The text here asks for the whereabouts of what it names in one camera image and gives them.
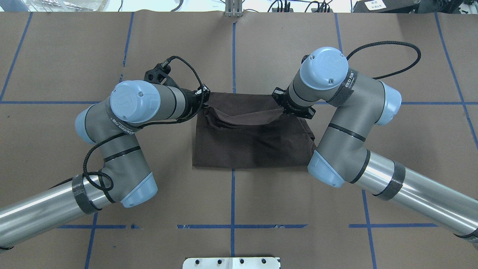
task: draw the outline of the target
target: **gray metal robot link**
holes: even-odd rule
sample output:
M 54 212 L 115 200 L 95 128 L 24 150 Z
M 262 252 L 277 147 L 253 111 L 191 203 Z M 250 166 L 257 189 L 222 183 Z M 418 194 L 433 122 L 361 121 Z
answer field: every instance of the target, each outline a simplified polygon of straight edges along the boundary
M 71 183 L 2 208 L 0 253 L 113 202 L 132 207 L 153 197 L 158 188 L 134 133 L 147 122 L 187 120 L 206 101 L 199 98 L 203 92 L 208 97 L 205 85 L 193 92 L 143 80 L 123 81 L 106 100 L 81 112 L 75 127 L 87 143 L 97 144 L 115 135 L 127 135 L 99 147 L 105 164 L 90 180 L 84 174 L 77 175 Z M 101 173 L 114 180 L 114 188 L 112 181 L 105 180 Z
M 318 100 L 337 107 L 308 170 L 324 183 L 352 183 L 383 200 L 424 214 L 456 236 L 478 243 L 478 201 L 363 147 L 373 125 L 397 114 L 400 93 L 349 68 L 337 49 L 322 47 L 304 56 L 286 90 L 272 93 L 286 113 L 312 118 Z

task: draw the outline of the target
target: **blue joint cap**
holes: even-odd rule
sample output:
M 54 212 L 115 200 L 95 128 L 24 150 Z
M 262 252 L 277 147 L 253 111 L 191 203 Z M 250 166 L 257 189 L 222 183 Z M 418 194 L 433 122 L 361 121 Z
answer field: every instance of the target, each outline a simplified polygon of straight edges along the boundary
M 85 120 L 87 118 L 87 113 L 92 106 L 94 105 L 90 105 L 90 107 L 83 110 L 83 112 L 81 112 L 78 116 L 76 116 L 75 130 L 76 130 L 76 133 L 81 137 L 81 139 L 83 139 L 83 141 L 85 141 L 88 144 L 94 145 L 96 143 L 95 141 L 91 140 L 91 138 L 89 138 L 87 133 L 87 128 L 86 128 L 86 123 L 85 123 Z
M 393 117 L 398 113 L 402 105 L 402 95 L 396 89 L 383 83 L 385 89 L 385 102 L 383 104 L 383 111 L 380 119 L 375 123 L 376 125 L 385 125 L 393 120 Z
M 142 123 L 156 115 L 161 105 L 161 96 L 149 82 L 126 80 L 116 85 L 109 103 L 113 113 L 122 121 Z
M 151 199 L 158 192 L 158 186 L 154 181 L 152 173 L 149 173 L 128 195 L 126 195 L 121 203 L 124 207 L 130 208 L 142 202 Z
M 345 180 L 333 169 L 330 164 L 315 150 L 307 166 L 309 173 L 316 179 L 334 188 L 340 188 Z
M 347 58 L 336 48 L 321 47 L 307 57 L 300 67 L 300 78 L 315 90 L 330 90 L 347 76 Z

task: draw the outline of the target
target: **sticker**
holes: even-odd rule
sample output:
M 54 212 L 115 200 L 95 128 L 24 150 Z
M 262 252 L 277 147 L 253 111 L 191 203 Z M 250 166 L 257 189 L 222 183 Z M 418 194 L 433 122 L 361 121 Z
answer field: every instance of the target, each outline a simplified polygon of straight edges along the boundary
M 365 2 L 365 5 L 367 8 L 371 10 L 381 10 L 387 8 L 387 6 L 383 3 L 382 0 L 374 0 L 374 1 L 368 1 Z

